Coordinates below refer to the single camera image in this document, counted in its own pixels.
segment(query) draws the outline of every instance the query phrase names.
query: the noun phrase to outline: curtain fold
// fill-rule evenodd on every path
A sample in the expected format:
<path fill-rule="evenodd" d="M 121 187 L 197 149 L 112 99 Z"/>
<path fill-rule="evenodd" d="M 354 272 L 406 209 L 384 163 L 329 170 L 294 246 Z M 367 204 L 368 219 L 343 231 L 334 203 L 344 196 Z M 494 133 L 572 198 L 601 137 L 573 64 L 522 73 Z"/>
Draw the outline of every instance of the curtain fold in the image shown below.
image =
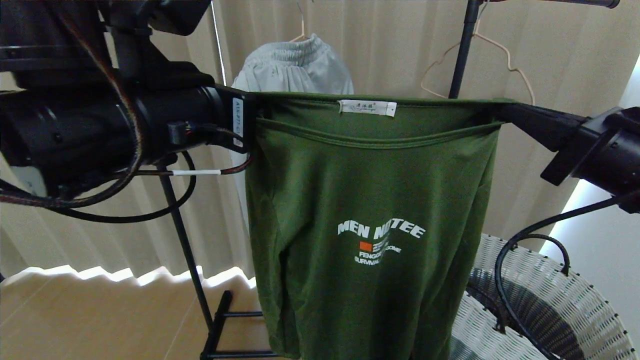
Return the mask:
<path fill-rule="evenodd" d="M 300 0 L 307 34 L 316 33 L 342 57 L 357 94 L 431 97 L 420 88 L 426 67 L 460 40 L 466 1 Z M 296 2 L 217 0 L 188 37 L 155 32 L 152 39 L 170 60 L 193 62 L 218 83 L 233 82 L 244 59 L 267 42 L 300 34 Z M 621 1 L 615 9 L 549 1 L 491 3 L 480 32 L 509 48 L 513 66 L 525 71 L 537 105 L 595 115 L 618 104 L 640 54 L 640 3 Z M 448 94 L 457 51 L 433 67 L 425 84 Z M 2 88 L 11 83 L 3 74 Z M 529 102 L 519 75 L 506 69 L 506 56 L 486 42 L 472 42 L 461 98 L 510 97 Z M 229 152 L 198 147 L 198 168 L 231 165 Z M 500 133 L 492 196 L 484 232 L 509 237 L 537 220 L 560 212 L 575 181 L 560 187 L 540 179 L 553 154 L 511 125 Z M 14 181 L 6 163 L 3 179 Z M 186 168 L 182 160 L 174 166 Z M 172 179 L 177 195 L 188 179 Z M 135 215 L 165 206 L 159 181 L 135 179 L 121 194 L 84 209 L 105 215 Z M 196 262 L 212 276 L 253 266 L 247 230 L 233 177 L 200 176 L 196 192 L 181 209 Z M 26 266 L 71 265 L 77 271 L 102 266 L 131 268 L 140 276 L 159 266 L 172 274 L 186 270 L 169 216 L 131 225 L 83 222 L 42 209 L 2 205 L 0 272 Z M 528 246 L 538 249 L 541 244 Z"/>

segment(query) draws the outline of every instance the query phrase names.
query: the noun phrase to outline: orange rectangle logo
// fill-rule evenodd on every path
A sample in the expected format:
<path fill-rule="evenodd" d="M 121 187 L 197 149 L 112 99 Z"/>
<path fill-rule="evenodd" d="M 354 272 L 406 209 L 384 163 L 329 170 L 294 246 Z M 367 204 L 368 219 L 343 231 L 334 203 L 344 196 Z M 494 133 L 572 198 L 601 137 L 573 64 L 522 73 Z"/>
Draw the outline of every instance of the orange rectangle logo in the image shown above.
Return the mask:
<path fill-rule="evenodd" d="M 371 245 L 370 243 L 366 243 L 364 241 L 361 241 L 360 242 L 360 250 L 372 252 L 373 251 L 373 245 Z"/>

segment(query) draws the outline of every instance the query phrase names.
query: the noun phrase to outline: clothes rack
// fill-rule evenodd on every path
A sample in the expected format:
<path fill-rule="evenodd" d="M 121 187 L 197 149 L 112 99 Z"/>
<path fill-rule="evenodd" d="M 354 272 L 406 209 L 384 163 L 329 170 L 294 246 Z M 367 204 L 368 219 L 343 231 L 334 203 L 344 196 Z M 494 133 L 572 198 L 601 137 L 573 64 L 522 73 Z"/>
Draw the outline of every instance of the clothes rack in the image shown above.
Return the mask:
<path fill-rule="evenodd" d="M 462 76 L 464 75 L 465 66 L 467 64 L 467 58 L 469 56 L 469 48 L 471 45 L 471 39 L 473 38 L 474 24 L 476 23 L 478 10 L 483 0 L 468 0 L 467 11 L 465 13 L 465 22 L 462 32 L 462 39 L 460 42 L 460 49 L 458 50 L 458 58 L 456 60 L 456 67 L 451 81 L 451 89 L 449 91 L 450 99 L 457 99 L 460 92 L 460 85 L 462 84 Z M 166 166 L 158 165 L 157 169 L 160 171 L 166 171 Z M 169 205 L 176 203 L 175 192 L 168 176 L 161 176 L 160 182 L 162 183 L 164 196 Z M 182 252 L 184 253 L 184 259 L 187 261 L 187 267 L 191 274 L 191 280 L 196 290 L 198 302 L 202 308 L 202 315 L 207 323 L 207 342 L 204 345 L 204 349 L 200 354 L 200 360 L 208 359 L 249 359 L 249 358 L 268 358 L 278 357 L 277 354 L 270 350 L 264 351 L 220 351 L 218 350 L 218 343 L 220 342 L 220 336 L 225 326 L 227 318 L 241 318 L 241 317 L 259 317 L 262 316 L 260 311 L 248 311 L 248 312 L 232 312 L 229 311 L 231 302 L 233 301 L 233 294 L 231 291 L 224 291 L 220 303 L 218 304 L 218 310 L 215 317 L 211 315 L 209 310 L 209 304 L 207 297 L 205 296 L 204 289 L 202 288 L 202 282 L 200 275 L 196 268 L 195 258 L 193 257 L 193 251 L 189 244 L 189 236 L 184 227 L 182 221 L 182 215 L 180 209 L 173 210 L 171 212 L 173 224 L 178 234 L 180 245 L 182 246 Z"/>

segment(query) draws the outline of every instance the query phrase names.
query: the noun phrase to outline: beige floor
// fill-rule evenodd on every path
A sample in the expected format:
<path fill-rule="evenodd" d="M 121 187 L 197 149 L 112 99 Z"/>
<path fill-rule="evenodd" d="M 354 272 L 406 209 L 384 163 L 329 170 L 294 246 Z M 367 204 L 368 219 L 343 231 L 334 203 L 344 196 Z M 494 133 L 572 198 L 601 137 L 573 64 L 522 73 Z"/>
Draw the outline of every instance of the beige floor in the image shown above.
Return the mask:
<path fill-rule="evenodd" d="M 198 359 L 206 325 L 189 280 L 19 274 L 0 284 L 0 359 Z M 255 311 L 257 294 L 236 276 L 205 292 L 212 313 L 223 290 L 232 311 Z M 261 318 L 227 320 L 220 350 L 268 349 Z"/>

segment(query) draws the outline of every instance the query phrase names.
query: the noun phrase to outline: white wall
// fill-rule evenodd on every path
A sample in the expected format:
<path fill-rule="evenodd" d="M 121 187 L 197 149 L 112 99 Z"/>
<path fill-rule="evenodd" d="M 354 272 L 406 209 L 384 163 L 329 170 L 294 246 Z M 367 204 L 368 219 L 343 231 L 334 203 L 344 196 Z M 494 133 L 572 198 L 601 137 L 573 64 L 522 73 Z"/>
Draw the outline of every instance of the white wall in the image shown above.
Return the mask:
<path fill-rule="evenodd" d="M 640 59 L 620 106 L 640 106 Z M 609 193 L 581 180 L 565 211 L 608 199 Z M 569 252 L 572 270 L 580 273 L 620 314 L 632 341 L 640 346 L 640 215 L 612 207 L 556 224 L 551 236 Z M 540 251 L 559 262 L 562 256 L 547 242 Z"/>

